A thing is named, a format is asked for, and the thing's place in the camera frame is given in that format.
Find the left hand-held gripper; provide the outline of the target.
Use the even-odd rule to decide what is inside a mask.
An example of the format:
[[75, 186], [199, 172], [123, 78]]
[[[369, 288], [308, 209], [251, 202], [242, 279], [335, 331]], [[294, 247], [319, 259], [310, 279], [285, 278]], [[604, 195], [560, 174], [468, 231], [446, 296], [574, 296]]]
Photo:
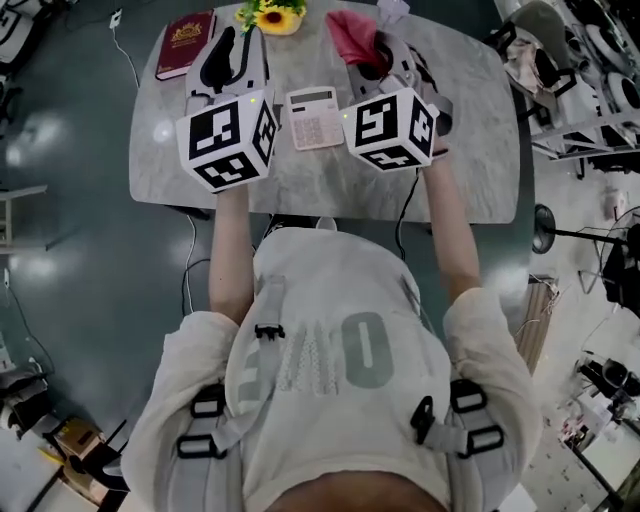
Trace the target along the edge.
[[[228, 80], [228, 37], [220, 32], [205, 45], [186, 75], [187, 94], [214, 94]], [[269, 175], [278, 123], [265, 37], [251, 28], [243, 37], [234, 91], [252, 91], [207, 106], [176, 121], [184, 171], [210, 193], [220, 193]]]

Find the bundle of wooden slats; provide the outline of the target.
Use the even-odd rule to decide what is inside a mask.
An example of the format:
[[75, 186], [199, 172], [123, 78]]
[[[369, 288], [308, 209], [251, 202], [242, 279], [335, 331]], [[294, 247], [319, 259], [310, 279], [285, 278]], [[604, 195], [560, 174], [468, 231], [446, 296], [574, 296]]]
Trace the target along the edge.
[[514, 334], [517, 350], [534, 374], [545, 344], [552, 311], [559, 297], [557, 280], [548, 275], [529, 275], [524, 318]]

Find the white metal frame rack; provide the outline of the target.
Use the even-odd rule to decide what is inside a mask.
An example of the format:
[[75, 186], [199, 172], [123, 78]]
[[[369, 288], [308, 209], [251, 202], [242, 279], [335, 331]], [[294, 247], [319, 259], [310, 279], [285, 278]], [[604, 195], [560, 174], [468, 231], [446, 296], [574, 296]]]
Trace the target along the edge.
[[618, 71], [585, 70], [557, 99], [549, 126], [531, 119], [532, 148], [556, 161], [640, 153], [640, 87]]

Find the person's right forearm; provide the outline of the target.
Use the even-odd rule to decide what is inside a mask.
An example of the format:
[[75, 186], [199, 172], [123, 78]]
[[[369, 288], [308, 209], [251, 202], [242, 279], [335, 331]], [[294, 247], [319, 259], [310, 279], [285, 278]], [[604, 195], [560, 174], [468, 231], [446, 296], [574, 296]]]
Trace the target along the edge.
[[422, 169], [436, 261], [451, 303], [481, 286], [477, 245], [449, 154]]

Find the dark red hardcover book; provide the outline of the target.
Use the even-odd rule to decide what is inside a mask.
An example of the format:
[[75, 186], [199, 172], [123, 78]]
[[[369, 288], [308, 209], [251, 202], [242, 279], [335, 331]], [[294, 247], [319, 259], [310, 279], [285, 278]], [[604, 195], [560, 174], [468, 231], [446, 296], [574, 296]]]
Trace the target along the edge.
[[216, 25], [213, 9], [196, 12], [170, 23], [162, 39], [155, 77], [159, 81], [185, 75], [209, 43]]

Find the black standing fan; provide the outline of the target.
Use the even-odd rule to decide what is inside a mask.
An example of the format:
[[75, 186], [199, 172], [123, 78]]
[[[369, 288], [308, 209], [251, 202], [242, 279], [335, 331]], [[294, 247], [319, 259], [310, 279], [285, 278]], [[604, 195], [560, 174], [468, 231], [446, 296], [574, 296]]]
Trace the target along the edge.
[[591, 241], [596, 251], [596, 269], [577, 271], [584, 294], [596, 284], [604, 287], [608, 302], [633, 312], [640, 318], [640, 206], [616, 219], [614, 225], [603, 229], [604, 234], [561, 230], [551, 209], [537, 204], [534, 210], [532, 250], [546, 254], [557, 237]]

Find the pink calculator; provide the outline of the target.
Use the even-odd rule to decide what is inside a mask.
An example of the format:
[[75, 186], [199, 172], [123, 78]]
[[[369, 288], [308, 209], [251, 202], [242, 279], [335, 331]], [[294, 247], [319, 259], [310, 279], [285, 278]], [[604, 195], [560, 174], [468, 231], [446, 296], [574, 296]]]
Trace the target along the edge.
[[339, 146], [344, 133], [334, 87], [309, 87], [286, 95], [294, 147], [308, 151]]

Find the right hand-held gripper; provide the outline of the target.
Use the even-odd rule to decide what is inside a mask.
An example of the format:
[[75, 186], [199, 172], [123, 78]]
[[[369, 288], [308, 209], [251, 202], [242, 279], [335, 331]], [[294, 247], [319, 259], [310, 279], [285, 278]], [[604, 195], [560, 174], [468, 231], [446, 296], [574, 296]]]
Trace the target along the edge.
[[435, 143], [453, 124], [453, 104], [440, 95], [426, 60], [403, 39], [377, 32], [375, 49], [389, 67], [348, 66], [354, 103], [340, 111], [349, 152], [380, 172], [431, 164]]

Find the person's left forearm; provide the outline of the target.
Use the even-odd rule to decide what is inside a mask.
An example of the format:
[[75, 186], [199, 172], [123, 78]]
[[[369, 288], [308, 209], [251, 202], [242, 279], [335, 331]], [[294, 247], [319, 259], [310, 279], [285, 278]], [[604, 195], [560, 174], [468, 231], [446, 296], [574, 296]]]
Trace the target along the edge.
[[240, 326], [254, 301], [253, 246], [246, 185], [217, 197], [208, 279], [210, 309]]

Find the person's white printed shirt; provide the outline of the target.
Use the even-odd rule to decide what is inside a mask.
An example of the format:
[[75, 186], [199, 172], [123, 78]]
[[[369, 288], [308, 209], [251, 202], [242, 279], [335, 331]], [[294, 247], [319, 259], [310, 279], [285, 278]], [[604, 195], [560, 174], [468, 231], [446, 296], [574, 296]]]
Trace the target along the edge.
[[238, 326], [196, 312], [165, 338], [122, 459], [151, 512], [493, 512], [542, 418], [497, 296], [422, 323], [390, 251], [284, 228], [253, 251]]

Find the brown cardboard box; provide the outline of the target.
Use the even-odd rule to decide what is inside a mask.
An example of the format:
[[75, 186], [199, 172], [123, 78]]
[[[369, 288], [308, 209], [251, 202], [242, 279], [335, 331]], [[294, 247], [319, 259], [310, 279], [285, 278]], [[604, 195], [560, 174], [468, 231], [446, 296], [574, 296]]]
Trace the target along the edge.
[[49, 444], [63, 460], [76, 457], [83, 460], [106, 441], [104, 433], [92, 423], [69, 417], [48, 433]]

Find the sunflower bouquet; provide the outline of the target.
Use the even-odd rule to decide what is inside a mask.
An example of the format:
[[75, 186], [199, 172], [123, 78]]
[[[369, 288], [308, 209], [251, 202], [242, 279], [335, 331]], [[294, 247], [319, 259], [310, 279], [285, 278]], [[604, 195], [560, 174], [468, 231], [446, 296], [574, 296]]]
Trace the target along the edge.
[[246, 0], [235, 19], [245, 33], [255, 26], [265, 35], [288, 36], [300, 28], [306, 12], [306, 0]]

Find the pink cloth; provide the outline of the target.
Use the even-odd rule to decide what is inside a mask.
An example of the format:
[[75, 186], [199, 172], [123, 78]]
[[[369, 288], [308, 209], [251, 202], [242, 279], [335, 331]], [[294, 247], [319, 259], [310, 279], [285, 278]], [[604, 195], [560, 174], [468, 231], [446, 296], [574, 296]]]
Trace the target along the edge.
[[367, 65], [378, 76], [389, 72], [388, 61], [375, 46], [375, 20], [352, 10], [336, 10], [326, 14], [325, 22], [335, 49], [346, 65]]

